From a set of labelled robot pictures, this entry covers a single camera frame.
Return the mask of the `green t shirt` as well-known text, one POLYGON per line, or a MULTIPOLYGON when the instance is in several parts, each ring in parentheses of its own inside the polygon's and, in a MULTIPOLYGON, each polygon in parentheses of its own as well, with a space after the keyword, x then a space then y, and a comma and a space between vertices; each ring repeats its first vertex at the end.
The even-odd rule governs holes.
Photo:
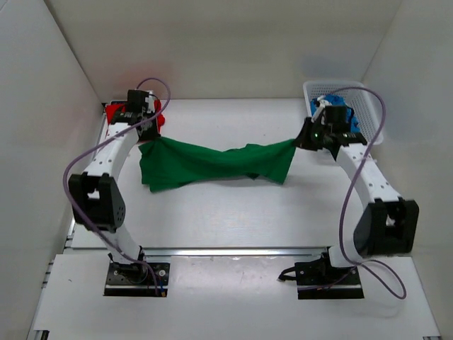
POLYGON ((296 147, 285 140, 219 151, 160 137, 140 145, 139 151, 142 184, 158 193, 199 181, 241 177, 283 184, 296 147))

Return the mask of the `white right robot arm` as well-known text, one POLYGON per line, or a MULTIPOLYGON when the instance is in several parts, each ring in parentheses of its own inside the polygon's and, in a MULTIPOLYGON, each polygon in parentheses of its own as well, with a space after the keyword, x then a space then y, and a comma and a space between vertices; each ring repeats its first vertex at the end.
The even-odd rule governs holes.
POLYGON ((294 144, 311 151, 327 149, 351 180, 347 193, 356 192, 363 207, 353 231, 340 227, 338 244, 329 248, 329 259, 317 266, 321 281, 334 283, 343 268, 375 256, 411 253, 420 208, 385 179, 361 133, 349 132, 345 123, 324 125, 306 118, 294 144))

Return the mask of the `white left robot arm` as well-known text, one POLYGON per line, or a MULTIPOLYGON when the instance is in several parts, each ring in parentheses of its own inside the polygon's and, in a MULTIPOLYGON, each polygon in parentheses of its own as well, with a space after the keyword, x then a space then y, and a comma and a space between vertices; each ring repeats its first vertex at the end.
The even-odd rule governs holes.
POLYGON ((157 137, 159 112, 153 104, 123 104, 105 139, 75 158, 64 171, 64 190, 76 223, 96 234, 113 263, 133 282, 144 280, 148 264, 125 226, 126 206, 117 179, 131 149, 143 137, 157 137))

